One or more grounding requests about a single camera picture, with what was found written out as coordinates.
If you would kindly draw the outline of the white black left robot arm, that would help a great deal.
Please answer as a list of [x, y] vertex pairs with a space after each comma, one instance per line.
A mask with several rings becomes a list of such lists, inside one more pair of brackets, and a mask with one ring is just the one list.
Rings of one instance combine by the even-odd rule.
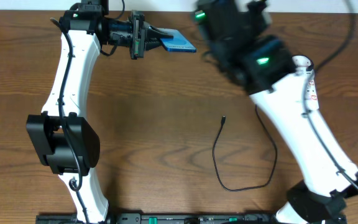
[[126, 21], [108, 14], [107, 1], [80, 1], [53, 20], [62, 34], [55, 81], [40, 114], [29, 115], [26, 122], [40, 163], [65, 183], [80, 223], [108, 221], [109, 202], [96, 175], [100, 140], [86, 119], [91, 76], [102, 47], [127, 47], [136, 60], [164, 39], [173, 39], [139, 11], [132, 11]]

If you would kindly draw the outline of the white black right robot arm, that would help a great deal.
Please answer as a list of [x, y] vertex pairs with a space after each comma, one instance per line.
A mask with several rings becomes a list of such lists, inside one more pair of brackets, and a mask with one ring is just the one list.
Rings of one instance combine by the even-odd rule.
[[312, 60], [264, 34], [266, 7], [251, 1], [242, 12], [234, 1], [198, 1], [193, 13], [215, 66], [271, 120], [303, 175], [281, 209], [255, 222], [345, 223], [346, 199], [358, 195], [358, 166], [319, 112]]

